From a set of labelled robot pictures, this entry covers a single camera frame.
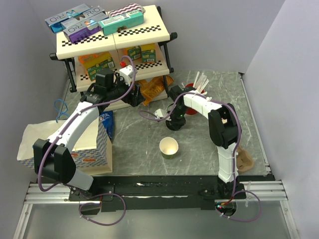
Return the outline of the green paper coffee cup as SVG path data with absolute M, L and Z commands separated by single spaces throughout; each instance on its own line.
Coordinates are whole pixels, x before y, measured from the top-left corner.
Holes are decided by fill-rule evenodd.
M 172 137 L 165 137 L 159 143 L 159 149 L 164 159 L 173 159 L 178 152 L 179 145 Z

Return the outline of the green snack box right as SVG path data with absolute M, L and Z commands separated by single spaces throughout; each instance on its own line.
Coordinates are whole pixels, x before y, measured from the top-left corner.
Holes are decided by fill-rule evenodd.
M 126 54 L 134 61 L 141 58 L 141 47 L 140 46 L 134 46 L 126 48 Z

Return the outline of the orange snack box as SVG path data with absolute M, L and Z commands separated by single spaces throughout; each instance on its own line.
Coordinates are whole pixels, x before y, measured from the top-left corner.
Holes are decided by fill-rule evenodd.
M 108 58 L 111 58 L 111 54 L 109 52 L 100 52 L 79 56 L 78 60 L 85 69 L 88 69 L 96 64 L 100 64 Z

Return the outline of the brown pulp cup carrier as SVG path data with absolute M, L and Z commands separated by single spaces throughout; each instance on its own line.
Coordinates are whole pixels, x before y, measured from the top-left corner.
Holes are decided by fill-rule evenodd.
M 245 173 L 254 167 L 254 160 L 248 151 L 238 147 L 236 156 L 236 166 L 239 173 Z

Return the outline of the paper takeout bag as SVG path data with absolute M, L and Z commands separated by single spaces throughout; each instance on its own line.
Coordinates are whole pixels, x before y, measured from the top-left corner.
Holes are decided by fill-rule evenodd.
M 102 123 L 102 117 L 97 115 L 98 108 L 94 107 L 79 113 L 80 110 L 91 106 L 92 103 L 80 102 L 72 116 L 77 115 L 76 120 L 68 127 L 62 135 L 66 138 L 71 135 L 71 130 L 76 123 L 84 116 L 90 115 L 93 119 L 90 125 L 83 131 L 79 139 L 73 144 L 71 156 L 76 167 L 89 175 L 98 175 L 111 173 L 112 166 L 112 143 L 107 134 L 107 130 Z M 32 146 L 38 139 L 50 139 L 52 142 L 56 138 L 56 131 L 63 129 L 63 124 L 69 120 L 55 122 L 53 120 L 38 124 L 29 124 L 24 130 L 22 141 L 19 146 L 17 161 L 29 168 L 34 168 L 33 148 Z

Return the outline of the teal box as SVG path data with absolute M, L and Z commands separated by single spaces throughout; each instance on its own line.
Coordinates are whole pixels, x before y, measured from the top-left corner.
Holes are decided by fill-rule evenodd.
M 144 23 L 144 14 L 138 10 L 123 13 L 98 22 L 105 36 Z

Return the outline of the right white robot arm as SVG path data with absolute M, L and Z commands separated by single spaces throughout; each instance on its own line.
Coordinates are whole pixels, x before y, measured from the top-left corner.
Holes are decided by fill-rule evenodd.
M 170 130 L 177 131 L 185 125 L 184 115 L 188 108 L 208 120 L 209 135 L 218 151 L 218 177 L 223 181 L 217 191 L 222 198 L 230 198 L 235 193 L 235 186 L 231 182 L 238 176 L 235 150 L 241 139 L 241 126 L 234 107 L 232 104 L 214 102 L 193 87 L 181 89 L 175 86 L 168 95 L 174 101 L 165 122 Z

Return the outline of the blue R.O box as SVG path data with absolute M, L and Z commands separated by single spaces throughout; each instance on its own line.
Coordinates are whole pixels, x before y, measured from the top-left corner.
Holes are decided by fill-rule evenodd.
M 53 33 L 58 33 L 99 13 L 106 12 L 100 6 L 92 7 L 83 3 L 67 11 L 49 17 L 45 20 L 45 22 Z

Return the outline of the blue chip bag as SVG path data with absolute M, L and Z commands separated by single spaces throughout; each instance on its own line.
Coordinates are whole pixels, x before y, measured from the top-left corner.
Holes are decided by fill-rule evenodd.
M 102 121 L 102 124 L 108 134 L 108 137 L 110 138 L 110 140 L 113 140 L 113 135 L 114 135 L 114 113 L 113 111 L 106 111 L 106 112 L 102 112 L 100 114 L 100 118 Z

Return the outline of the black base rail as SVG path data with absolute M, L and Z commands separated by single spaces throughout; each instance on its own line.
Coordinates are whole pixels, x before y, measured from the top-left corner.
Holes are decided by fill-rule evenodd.
M 240 182 L 223 183 L 217 176 L 96 176 L 94 194 L 72 189 L 71 202 L 94 202 L 102 212 L 155 209 L 214 210 L 215 203 L 229 200 L 232 192 L 236 199 L 245 199 Z

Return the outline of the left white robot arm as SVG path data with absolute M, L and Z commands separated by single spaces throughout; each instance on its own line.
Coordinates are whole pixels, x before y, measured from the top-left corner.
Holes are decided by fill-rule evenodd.
M 87 127 L 111 103 L 123 101 L 136 107 L 144 101 L 140 89 L 135 86 L 135 78 L 136 69 L 132 65 L 120 69 L 118 77 L 111 69 L 99 71 L 95 83 L 87 89 L 66 122 L 46 140 L 38 139 L 34 143 L 34 171 L 41 191 L 49 190 L 42 186 L 42 177 L 47 177 L 56 183 L 81 189 L 81 195 L 87 200 L 98 196 L 98 183 L 77 169 L 71 152 Z

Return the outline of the purple R.O box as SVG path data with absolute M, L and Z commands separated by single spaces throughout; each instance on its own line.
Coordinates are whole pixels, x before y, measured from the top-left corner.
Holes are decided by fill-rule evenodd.
M 89 19 L 63 30 L 63 33 L 68 40 L 72 43 L 76 43 L 99 32 L 100 30 L 102 30 L 102 28 L 98 22 L 93 19 Z

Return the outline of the green yellow snack box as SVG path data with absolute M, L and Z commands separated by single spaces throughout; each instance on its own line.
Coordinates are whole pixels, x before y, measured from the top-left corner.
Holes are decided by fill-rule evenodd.
M 143 63 L 156 62 L 156 44 L 150 43 L 141 46 L 141 58 Z

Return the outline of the wavy striped pouch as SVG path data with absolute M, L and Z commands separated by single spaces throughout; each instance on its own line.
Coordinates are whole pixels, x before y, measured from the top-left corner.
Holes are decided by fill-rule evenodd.
M 137 3 L 131 3 L 129 5 L 126 5 L 125 7 L 119 8 L 119 9 L 115 9 L 112 10 L 110 12 L 108 12 L 108 16 L 109 17 L 115 17 L 124 13 L 128 13 L 134 10 L 138 10 L 140 11 L 142 14 L 144 14 L 146 12 L 146 10 L 139 4 Z

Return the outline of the green snack box left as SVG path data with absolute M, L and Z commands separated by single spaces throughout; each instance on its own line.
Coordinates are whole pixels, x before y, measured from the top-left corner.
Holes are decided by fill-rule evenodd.
M 87 67 L 87 75 L 91 81 L 94 81 L 96 79 L 96 74 L 103 70 L 104 68 L 111 69 L 115 67 L 115 63 L 113 61 L 113 58 L 108 58 L 100 63 L 96 63 L 93 66 Z

